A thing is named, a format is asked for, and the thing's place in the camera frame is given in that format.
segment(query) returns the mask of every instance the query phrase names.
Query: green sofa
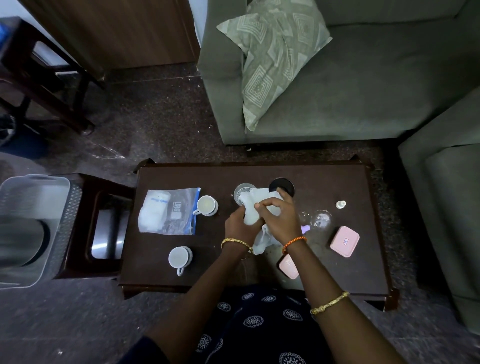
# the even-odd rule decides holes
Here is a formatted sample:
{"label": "green sofa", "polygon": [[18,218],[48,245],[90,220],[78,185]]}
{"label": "green sofa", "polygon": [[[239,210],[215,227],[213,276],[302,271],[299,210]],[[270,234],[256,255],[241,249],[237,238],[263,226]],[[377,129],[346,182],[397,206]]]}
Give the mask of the green sofa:
{"label": "green sofa", "polygon": [[480,335],[480,87],[399,150],[453,300]]}
{"label": "green sofa", "polygon": [[316,0],[333,37],[246,131],[242,51],[216,26],[247,0],[209,0],[198,68],[227,145],[396,138],[480,85],[479,1]]}

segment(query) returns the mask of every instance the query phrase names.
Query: white mug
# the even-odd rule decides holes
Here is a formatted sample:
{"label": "white mug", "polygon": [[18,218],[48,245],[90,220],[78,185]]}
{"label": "white mug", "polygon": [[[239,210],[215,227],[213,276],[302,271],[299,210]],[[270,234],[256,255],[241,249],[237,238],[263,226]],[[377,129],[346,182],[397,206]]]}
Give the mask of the white mug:
{"label": "white mug", "polygon": [[168,255],[168,262],[177,269],[177,275],[181,277],[185,267],[192,262],[193,253],[187,246],[177,246]]}
{"label": "white mug", "polygon": [[202,196],[197,202],[194,215],[213,216],[218,211],[218,202],[212,196]]}

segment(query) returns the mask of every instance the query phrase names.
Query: table top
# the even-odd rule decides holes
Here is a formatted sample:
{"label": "table top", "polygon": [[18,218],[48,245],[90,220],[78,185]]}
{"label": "table top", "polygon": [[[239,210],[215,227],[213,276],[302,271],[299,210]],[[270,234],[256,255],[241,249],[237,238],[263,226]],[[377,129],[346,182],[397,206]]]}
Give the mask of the table top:
{"label": "table top", "polygon": [[[303,225],[312,229],[305,235],[309,245],[338,284],[352,294],[386,296],[391,288],[388,265],[380,233],[376,203],[373,202],[369,170],[359,162],[335,162],[316,165],[265,165],[245,163],[163,164],[139,171],[137,190],[122,253],[120,285],[152,287],[159,291],[186,291],[220,255],[225,237],[225,220],[238,208],[233,199],[235,188],[251,183],[266,188],[278,177],[295,185],[295,203]],[[148,190],[174,190],[201,187],[201,195],[213,196],[219,204],[213,217],[197,217],[195,235],[159,235],[140,233],[138,215]],[[337,209],[335,203],[347,206]],[[329,215],[326,227],[313,222],[319,214]],[[329,248],[340,226],[348,226],[360,235],[357,248],[344,258]],[[176,246],[188,246],[193,261],[178,277],[168,264],[168,254]],[[281,247],[269,247],[260,260],[278,260]],[[290,280],[273,264],[271,275],[280,285],[301,289],[300,279]]]}

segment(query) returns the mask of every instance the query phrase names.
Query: speckled tile floor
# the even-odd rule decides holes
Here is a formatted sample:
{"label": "speckled tile floor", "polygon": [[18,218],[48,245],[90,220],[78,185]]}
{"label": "speckled tile floor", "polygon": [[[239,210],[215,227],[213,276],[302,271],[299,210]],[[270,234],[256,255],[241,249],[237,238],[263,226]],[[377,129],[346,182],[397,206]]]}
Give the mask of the speckled tile floor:
{"label": "speckled tile floor", "polygon": [[[35,105],[31,112],[43,113]],[[385,157],[391,146],[330,142],[319,149],[251,156],[242,147],[225,147],[192,64],[116,72],[106,92],[90,87],[85,112],[97,125],[92,135],[53,127],[49,155],[35,162],[0,153],[0,181],[28,173],[81,172],[135,186],[132,170],[146,158],[164,163],[304,162],[357,154],[371,160],[388,262],[401,301],[397,311],[387,313],[364,302],[359,307],[410,363],[480,362],[480,339],[456,321],[448,298],[417,286],[416,243],[402,212],[408,211],[402,205],[402,184],[384,179],[385,167],[399,167]],[[108,279],[57,280],[0,291],[0,362],[115,363],[178,296],[142,293],[124,301]]]}

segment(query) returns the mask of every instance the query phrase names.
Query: sofa backrest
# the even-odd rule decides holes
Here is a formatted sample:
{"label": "sofa backrest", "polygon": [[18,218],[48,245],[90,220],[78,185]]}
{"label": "sofa backrest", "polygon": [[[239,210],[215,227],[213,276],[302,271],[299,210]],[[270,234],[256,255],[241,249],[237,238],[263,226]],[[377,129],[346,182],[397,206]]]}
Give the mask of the sofa backrest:
{"label": "sofa backrest", "polygon": [[315,0],[327,25],[453,18],[467,0]]}

